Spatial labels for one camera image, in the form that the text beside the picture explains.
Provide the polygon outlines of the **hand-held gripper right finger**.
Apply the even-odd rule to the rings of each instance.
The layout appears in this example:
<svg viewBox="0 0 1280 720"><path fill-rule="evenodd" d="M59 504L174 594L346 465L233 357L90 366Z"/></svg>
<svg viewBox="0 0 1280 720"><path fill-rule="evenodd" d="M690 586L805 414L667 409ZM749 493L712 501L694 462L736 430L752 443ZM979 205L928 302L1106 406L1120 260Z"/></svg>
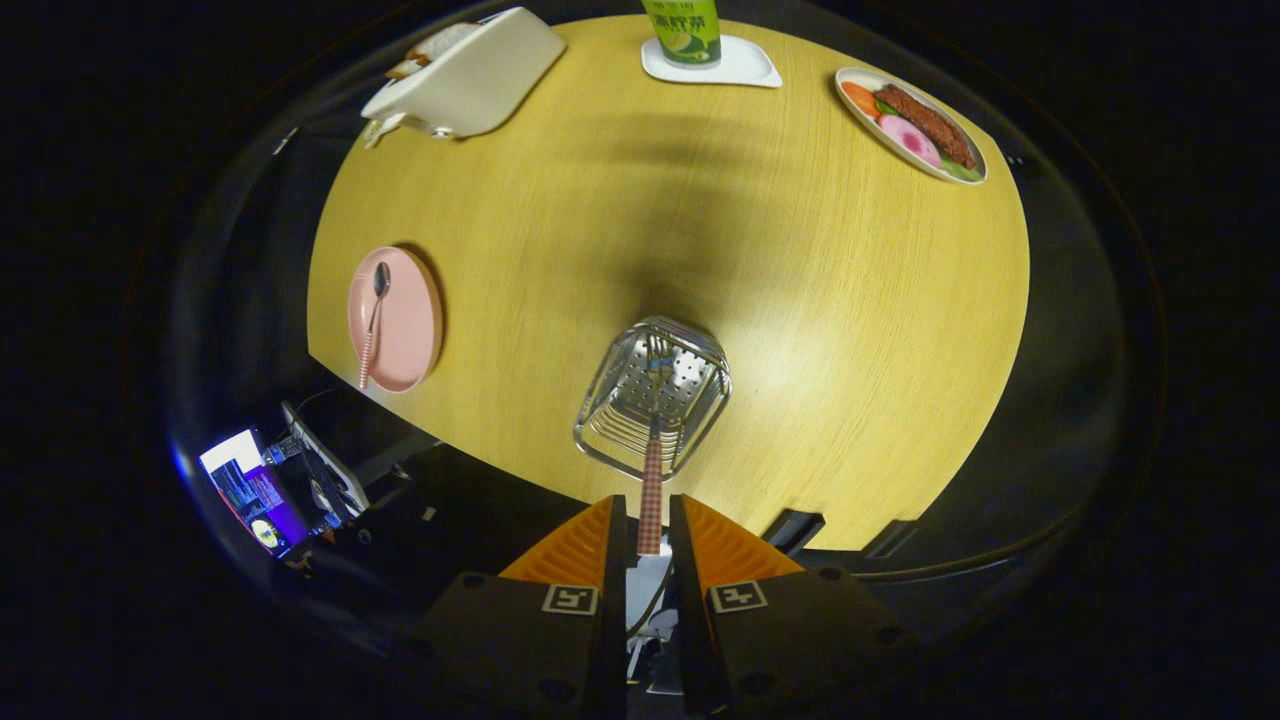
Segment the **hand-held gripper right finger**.
<svg viewBox="0 0 1280 720"><path fill-rule="evenodd" d="M690 495L669 500L678 653L703 719L837 719L916 669L923 642L840 568L804 568Z"/></svg>

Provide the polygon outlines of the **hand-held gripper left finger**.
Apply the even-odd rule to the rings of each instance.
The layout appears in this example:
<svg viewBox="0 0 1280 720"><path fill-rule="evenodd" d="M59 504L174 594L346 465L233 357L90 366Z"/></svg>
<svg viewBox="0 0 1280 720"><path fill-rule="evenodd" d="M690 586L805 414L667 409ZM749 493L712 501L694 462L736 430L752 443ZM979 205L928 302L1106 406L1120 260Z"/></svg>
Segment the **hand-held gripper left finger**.
<svg viewBox="0 0 1280 720"><path fill-rule="evenodd" d="M612 495L503 571L460 574L404 642L413 697L434 719L622 719L626 542Z"/></svg>

